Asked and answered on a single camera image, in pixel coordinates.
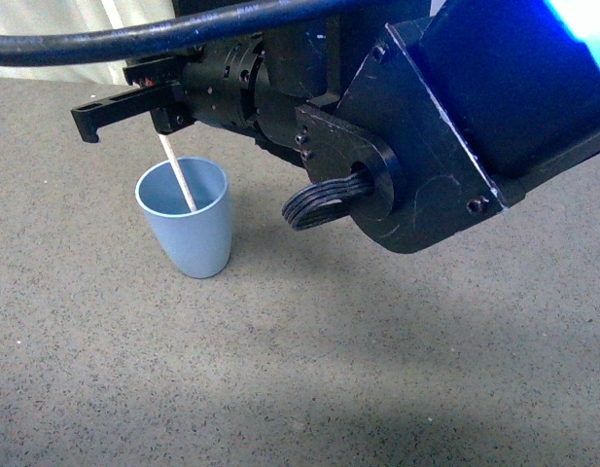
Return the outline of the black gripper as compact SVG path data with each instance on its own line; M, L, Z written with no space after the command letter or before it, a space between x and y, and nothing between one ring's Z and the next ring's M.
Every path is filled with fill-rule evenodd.
M169 135L196 120L226 129L262 129L269 76L260 33L211 42L183 69L174 55L131 59L124 68L138 86L71 110L81 138L100 141L105 126L150 113L155 131Z

